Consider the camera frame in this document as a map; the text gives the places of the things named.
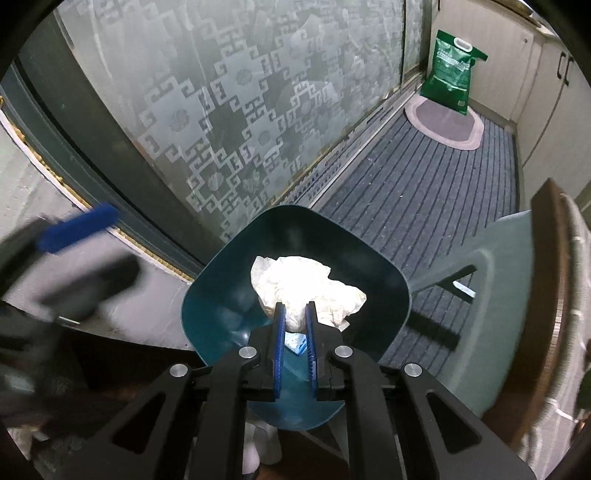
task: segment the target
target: crumpled tissue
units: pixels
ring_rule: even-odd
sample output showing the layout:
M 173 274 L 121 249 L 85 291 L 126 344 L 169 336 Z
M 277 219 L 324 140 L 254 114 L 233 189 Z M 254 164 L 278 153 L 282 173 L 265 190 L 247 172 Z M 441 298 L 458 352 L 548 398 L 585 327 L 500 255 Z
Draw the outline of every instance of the crumpled tissue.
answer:
M 285 305 L 285 328 L 288 332 L 306 329 L 304 311 L 316 302 L 318 321 L 337 327 L 349 326 L 347 315 L 358 312 L 367 296 L 360 289 L 328 278 L 330 267 L 306 257 L 257 257 L 251 268 L 251 283 L 269 318 L 278 301 Z

